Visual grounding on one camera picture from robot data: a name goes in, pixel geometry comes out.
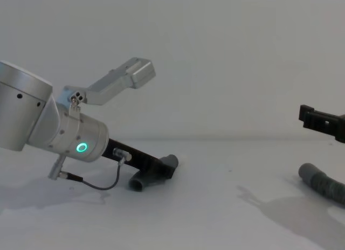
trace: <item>white table surface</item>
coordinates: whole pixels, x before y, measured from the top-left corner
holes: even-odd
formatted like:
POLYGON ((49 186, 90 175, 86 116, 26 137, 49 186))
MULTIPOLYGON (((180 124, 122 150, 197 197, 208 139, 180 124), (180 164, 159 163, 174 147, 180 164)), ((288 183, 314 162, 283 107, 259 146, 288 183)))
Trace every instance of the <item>white table surface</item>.
MULTIPOLYGON (((172 180, 143 192, 95 191, 47 179, 55 155, 0 150, 0 249, 345 249, 345 209, 300 182, 311 162, 345 181, 345 145, 329 141, 128 141, 182 155, 172 180)), ((116 164, 69 159, 66 171, 100 186, 116 164)))

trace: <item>black cable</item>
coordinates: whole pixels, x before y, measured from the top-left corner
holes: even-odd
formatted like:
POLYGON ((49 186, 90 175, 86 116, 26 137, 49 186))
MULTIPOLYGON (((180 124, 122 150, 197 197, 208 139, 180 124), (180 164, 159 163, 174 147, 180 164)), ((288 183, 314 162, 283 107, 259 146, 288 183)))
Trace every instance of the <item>black cable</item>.
POLYGON ((118 170, 117 170, 117 172, 116 172, 116 180, 115 180, 115 182, 111 185, 111 186, 109 186, 109 187, 98 187, 98 186, 95 186, 95 185, 93 185, 93 184, 90 184, 90 183, 88 183, 88 182, 86 182, 86 181, 81 181, 83 184, 86 184, 87 186, 90 186, 91 188, 93 188, 93 189, 96 189, 96 190, 101 190, 101 191, 106 191, 106 190, 110 190, 110 189, 112 189, 112 188, 114 188, 117 184, 118 184, 118 181, 119 181, 119 179, 120 179, 120 168, 121 168, 121 166, 120 165, 118 165, 118 170))

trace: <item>green led ring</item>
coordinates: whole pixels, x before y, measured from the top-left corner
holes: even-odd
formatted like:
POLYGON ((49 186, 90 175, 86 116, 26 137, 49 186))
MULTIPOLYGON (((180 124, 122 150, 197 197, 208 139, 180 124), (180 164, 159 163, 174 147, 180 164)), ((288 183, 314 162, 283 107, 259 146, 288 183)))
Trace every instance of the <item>green led ring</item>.
POLYGON ((87 150, 87 144, 86 143, 80 143, 77 146, 77 152, 82 153, 87 150))

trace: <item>white wall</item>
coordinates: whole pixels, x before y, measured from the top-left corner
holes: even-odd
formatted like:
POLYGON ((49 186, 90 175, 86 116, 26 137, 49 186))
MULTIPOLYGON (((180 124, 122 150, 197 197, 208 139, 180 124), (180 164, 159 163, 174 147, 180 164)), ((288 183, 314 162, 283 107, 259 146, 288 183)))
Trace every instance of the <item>white wall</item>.
POLYGON ((345 113, 345 0, 0 0, 0 58, 88 86, 130 57, 157 77, 84 112, 113 136, 317 136, 345 113))

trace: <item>cable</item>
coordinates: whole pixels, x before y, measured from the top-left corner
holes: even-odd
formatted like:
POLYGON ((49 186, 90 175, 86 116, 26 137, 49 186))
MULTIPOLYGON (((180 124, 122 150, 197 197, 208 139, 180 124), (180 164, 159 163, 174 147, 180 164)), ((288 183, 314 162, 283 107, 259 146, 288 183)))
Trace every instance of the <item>cable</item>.
POLYGON ((109 186, 109 187, 98 187, 98 186, 95 186, 95 185, 93 185, 93 184, 90 184, 90 183, 88 183, 88 182, 86 182, 86 181, 81 181, 83 184, 86 184, 87 186, 90 186, 91 188, 93 188, 93 189, 96 189, 96 190, 101 190, 101 191, 106 191, 106 190, 110 190, 110 189, 112 189, 112 188, 114 188, 117 184, 118 184, 118 181, 119 181, 119 179, 120 179, 120 168, 121 168, 121 166, 120 165, 118 165, 118 170, 117 170, 117 172, 116 172, 116 180, 115 180, 115 182, 111 185, 111 186, 109 186))

